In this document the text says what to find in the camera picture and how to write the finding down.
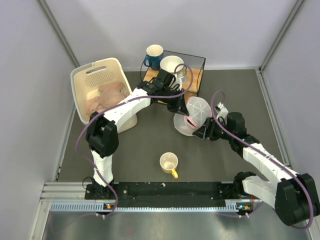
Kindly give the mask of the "white mesh laundry bag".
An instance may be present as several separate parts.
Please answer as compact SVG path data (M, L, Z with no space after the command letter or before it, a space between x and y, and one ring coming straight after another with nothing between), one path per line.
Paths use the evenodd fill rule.
M175 114L173 117L174 128L182 135L192 137L193 132L198 130L206 121L212 117L212 110L208 102L197 96L192 96L186 103L189 117L197 124L198 128L194 129L186 124L184 115Z

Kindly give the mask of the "pink bra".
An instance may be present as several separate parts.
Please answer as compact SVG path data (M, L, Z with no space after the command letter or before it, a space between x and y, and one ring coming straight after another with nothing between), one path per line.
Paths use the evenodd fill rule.
M188 124L191 128L196 129L198 125L194 122L194 120L189 116L184 116L184 121Z

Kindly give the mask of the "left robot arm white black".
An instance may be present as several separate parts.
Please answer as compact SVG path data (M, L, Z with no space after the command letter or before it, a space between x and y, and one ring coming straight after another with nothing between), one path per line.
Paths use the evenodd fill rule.
M120 128L140 110L157 101L166 103L169 112L188 116L185 93L177 73L161 69L150 81L142 81L132 93L106 112L93 113L85 139L93 156L94 183L102 198L109 198L114 191L112 157L119 146Z

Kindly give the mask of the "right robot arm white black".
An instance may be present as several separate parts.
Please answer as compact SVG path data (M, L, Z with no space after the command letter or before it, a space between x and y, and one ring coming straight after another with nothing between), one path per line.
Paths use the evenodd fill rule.
M287 226L311 222L320 214L316 184L307 173L299 174L279 162L263 145L247 133L245 119L239 112L226 117L208 117L193 136L202 140L229 142L231 149L266 177L253 172L239 172L234 178L233 192L239 198L258 197L271 206Z

